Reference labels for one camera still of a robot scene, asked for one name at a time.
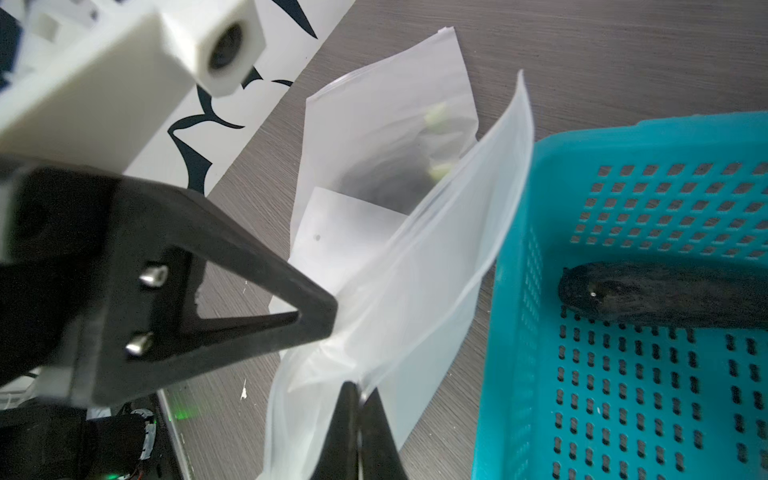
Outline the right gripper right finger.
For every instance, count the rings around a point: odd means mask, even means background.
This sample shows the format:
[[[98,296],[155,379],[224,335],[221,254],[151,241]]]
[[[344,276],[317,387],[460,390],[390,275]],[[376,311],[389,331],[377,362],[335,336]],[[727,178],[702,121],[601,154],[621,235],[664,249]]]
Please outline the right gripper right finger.
[[[359,426],[361,479],[407,480],[377,389],[359,411]]]

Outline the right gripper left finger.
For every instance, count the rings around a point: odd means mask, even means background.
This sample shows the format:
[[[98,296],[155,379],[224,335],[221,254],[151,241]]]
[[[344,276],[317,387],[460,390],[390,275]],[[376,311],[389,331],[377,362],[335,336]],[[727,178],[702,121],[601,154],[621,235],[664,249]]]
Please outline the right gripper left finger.
[[[344,382],[311,480],[358,478],[359,407],[358,386]]]

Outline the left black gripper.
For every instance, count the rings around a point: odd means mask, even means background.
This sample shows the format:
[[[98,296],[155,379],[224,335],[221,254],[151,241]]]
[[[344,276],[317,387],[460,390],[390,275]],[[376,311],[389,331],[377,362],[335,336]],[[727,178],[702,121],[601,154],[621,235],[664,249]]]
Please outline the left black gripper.
[[[44,399],[116,406],[326,338],[337,309],[196,192],[1,158],[3,385],[40,368]]]

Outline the translucent zip-top bag bottom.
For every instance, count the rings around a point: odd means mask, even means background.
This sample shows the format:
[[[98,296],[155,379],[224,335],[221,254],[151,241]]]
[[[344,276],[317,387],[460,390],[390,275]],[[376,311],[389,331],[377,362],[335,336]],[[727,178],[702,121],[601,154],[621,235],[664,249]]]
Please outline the translucent zip-top bag bottom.
[[[532,163],[527,87],[338,294],[333,334],[290,349],[267,407],[262,477],[306,479],[344,382],[379,394],[402,446],[474,319],[480,284],[515,217]]]

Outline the translucent zip-top bag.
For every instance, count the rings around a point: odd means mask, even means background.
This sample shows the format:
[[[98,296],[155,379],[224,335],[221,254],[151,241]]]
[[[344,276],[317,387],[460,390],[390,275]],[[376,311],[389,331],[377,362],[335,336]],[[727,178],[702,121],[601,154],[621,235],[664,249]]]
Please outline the translucent zip-top bag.
[[[350,303],[348,286],[378,257],[409,214],[341,194],[351,167],[417,130],[429,107],[445,102],[479,118],[456,31],[331,82],[306,102],[301,160],[290,220],[292,266]]]
[[[474,319],[480,284],[515,217],[532,163],[527,87],[338,294],[333,334],[290,349],[267,407],[262,477],[306,479],[344,382],[379,394],[402,446]]]

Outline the teal plastic basket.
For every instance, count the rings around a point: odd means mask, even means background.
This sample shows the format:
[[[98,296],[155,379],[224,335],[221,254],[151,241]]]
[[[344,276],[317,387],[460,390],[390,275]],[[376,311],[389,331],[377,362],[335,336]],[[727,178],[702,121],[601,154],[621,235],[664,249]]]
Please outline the teal plastic basket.
[[[539,141],[495,269],[476,479],[767,475],[767,115]]]

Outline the dark eggplant three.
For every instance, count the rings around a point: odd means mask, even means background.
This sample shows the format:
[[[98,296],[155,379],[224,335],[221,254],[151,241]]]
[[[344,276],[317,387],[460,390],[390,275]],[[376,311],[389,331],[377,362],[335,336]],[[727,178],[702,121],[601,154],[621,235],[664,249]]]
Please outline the dark eggplant three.
[[[335,190],[411,213],[473,146],[477,118],[441,102],[429,107],[416,126],[415,132],[349,168]]]

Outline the dark eggplant five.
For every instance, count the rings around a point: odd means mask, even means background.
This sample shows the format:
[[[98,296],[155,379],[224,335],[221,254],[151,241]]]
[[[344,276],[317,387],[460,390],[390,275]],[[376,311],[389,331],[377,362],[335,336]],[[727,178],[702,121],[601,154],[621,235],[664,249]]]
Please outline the dark eggplant five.
[[[563,270],[562,305],[601,322],[767,328],[767,278],[702,266],[593,262]]]

